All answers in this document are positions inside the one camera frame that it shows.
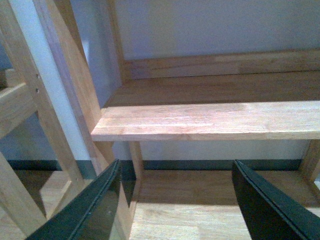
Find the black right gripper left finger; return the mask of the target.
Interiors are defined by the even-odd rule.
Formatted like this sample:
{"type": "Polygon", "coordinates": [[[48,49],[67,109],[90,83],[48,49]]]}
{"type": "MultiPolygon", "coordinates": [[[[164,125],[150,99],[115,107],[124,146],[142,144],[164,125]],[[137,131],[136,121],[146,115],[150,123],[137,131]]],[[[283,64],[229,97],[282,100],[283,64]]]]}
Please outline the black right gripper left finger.
{"type": "Polygon", "coordinates": [[[27,237],[28,240],[108,240],[121,188],[117,159],[64,209],[27,237]]]}

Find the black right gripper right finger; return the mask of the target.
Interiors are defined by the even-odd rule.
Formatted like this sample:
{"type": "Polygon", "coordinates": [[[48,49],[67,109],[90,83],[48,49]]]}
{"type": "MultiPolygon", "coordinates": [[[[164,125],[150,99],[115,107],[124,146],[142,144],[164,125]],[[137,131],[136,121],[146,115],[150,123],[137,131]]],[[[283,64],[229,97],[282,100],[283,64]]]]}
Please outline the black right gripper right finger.
{"type": "Polygon", "coordinates": [[[232,183],[253,240],[318,240],[320,218],[239,160],[232,183]]]}

